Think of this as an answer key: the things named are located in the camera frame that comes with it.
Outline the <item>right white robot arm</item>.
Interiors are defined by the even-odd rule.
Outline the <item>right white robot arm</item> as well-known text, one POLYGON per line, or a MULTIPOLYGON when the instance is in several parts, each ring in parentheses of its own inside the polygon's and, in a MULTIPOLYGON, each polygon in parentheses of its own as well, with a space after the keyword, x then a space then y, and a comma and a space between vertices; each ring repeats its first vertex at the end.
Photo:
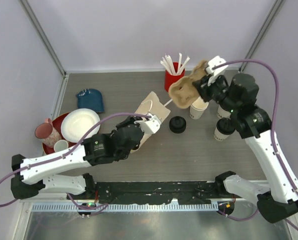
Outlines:
POLYGON ((230 85, 222 75, 213 83, 208 83, 209 79, 204 76, 193 82, 193 86, 204 101, 214 100, 230 111, 229 120, 253 151, 269 184, 263 187, 227 171, 215 178, 216 195, 224 198, 234 194, 244 198, 256 205, 262 217, 270 223, 296 214, 298 179, 278 144, 268 113, 256 105, 259 86, 254 77, 238 73, 230 85))

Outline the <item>brown paper bag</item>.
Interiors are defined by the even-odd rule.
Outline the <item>brown paper bag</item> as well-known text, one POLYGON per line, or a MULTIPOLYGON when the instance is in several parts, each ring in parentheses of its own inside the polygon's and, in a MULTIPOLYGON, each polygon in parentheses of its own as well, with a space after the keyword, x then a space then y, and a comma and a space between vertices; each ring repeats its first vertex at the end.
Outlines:
POLYGON ((164 106, 163 103, 160 102, 157 94, 155 92, 150 92, 149 95, 141 102, 135 111, 136 114, 146 115, 150 113, 154 116, 157 116, 161 122, 160 129, 155 134, 144 134, 142 140, 140 141, 139 148, 137 150, 132 150, 131 153, 135 153, 141 149, 141 147, 147 142, 151 142, 149 139, 155 140, 159 134, 162 132, 163 122, 170 114, 170 110, 164 106))

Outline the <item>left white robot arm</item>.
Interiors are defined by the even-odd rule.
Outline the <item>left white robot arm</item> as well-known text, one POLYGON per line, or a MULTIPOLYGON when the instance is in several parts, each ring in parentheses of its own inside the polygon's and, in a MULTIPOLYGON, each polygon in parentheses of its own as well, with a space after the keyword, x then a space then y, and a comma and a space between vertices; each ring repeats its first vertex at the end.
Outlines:
POLYGON ((43 179, 53 174, 127 159, 140 146, 144 132, 139 121, 145 118, 133 114, 111 133, 95 134, 60 152, 32 159, 20 154, 12 156, 11 168, 15 172, 10 186, 12 195, 18 200, 31 198, 47 187, 43 179))

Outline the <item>stack of black cup lids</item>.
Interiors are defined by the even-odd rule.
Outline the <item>stack of black cup lids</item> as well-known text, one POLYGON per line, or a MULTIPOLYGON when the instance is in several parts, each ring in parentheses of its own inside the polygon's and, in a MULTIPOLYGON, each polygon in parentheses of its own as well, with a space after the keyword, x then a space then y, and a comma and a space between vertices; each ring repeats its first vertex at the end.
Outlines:
POLYGON ((169 129, 171 132, 181 134, 186 129, 186 120, 181 116, 174 116, 169 121, 169 129))

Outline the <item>brown cardboard cup carrier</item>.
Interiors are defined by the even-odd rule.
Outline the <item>brown cardboard cup carrier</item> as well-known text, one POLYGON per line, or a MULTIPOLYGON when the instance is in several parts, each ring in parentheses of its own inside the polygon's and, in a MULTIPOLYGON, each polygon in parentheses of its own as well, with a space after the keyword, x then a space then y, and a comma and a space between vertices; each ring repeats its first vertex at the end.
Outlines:
POLYGON ((187 109, 200 96, 193 86, 193 82, 199 81, 207 74, 205 71, 206 63, 207 60, 200 61, 189 75, 180 78, 170 85, 168 90, 169 97, 178 108, 187 109))

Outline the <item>white paper cup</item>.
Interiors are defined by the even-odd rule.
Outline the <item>white paper cup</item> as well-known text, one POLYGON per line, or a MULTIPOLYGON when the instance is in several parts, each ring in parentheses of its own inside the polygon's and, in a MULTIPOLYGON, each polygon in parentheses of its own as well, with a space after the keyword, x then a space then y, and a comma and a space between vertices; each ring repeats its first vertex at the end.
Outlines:
POLYGON ((217 117, 218 118, 230 118, 231 113, 229 111, 224 110, 220 105, 218 106, 217 110, 217 117))
POLYGON ((217 141, 223 141, 228 136, 235 132, 233 122, 229 118, 221 118, 217 121, 216 128, 214 131, 214 138, 217 141))

